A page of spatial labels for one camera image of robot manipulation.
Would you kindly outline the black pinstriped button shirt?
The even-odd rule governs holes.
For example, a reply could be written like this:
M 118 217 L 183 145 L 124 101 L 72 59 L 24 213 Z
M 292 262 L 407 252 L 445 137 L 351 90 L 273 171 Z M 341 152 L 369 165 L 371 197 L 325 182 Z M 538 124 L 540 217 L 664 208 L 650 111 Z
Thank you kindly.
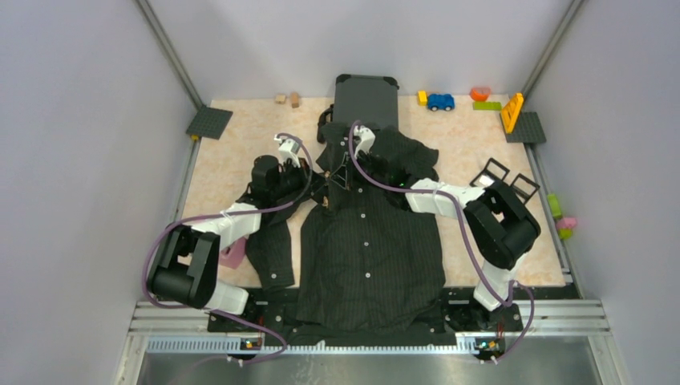
M 261 286 L 299 285 L 297 319 L 343 331 L 405 330 L 432 306 L 445 282 L 436 219 L 391 203 L 369 184 L 344 191 L 329 182 L 329 207 L 315 205 L 300 232 L 293 275 L 287 222 L 247 240 Z

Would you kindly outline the black frame brooch box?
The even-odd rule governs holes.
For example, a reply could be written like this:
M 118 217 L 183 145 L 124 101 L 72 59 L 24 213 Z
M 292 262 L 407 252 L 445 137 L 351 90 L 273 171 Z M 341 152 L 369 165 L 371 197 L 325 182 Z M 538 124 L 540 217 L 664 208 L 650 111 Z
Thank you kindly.
M 486 188 L 496 181 L 504 181 L 510 169 L 493 157 L 490 157 L 484 167 L 469 182 L 471 187 Z

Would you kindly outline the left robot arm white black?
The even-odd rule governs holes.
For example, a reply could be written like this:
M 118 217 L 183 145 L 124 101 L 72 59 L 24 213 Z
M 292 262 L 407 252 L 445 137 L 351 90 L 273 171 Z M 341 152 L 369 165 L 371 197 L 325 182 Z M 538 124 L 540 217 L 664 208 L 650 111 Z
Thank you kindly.
M 274 140 L 278 156 L 255 159 L 252 180 L 235 203 L 218 214 L 173 222 L 155 240 L 144 263 L 142 288 L 156 306 L 217 311 L 226 313 L 238 331 L 254 327 L 257 310 L 247 303 L 247 290 L 218 278 L 221 254 L 287 222 L 321 179 L 300 138 L 279 133 Z

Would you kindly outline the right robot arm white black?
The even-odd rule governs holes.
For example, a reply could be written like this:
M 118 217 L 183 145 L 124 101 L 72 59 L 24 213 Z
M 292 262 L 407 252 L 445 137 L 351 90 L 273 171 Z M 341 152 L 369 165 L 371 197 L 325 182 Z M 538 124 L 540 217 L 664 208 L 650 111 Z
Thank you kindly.
M 502 321 L 501 307 L 512 303 L 516 272 L 541 234 L 537 219 L 512 186 L 503 180 L 486 185 L 456 186 L 439 180 L 439 153 L 396 128 L 370 128 L 361 123 L 324 124 L 318 141 L 333 168 L 345 167 L 350 178 L 378 188 L 393 205 L 413 213 L 455 219 L 480 278 L 470 309 L 472 324 L 492 330 Z

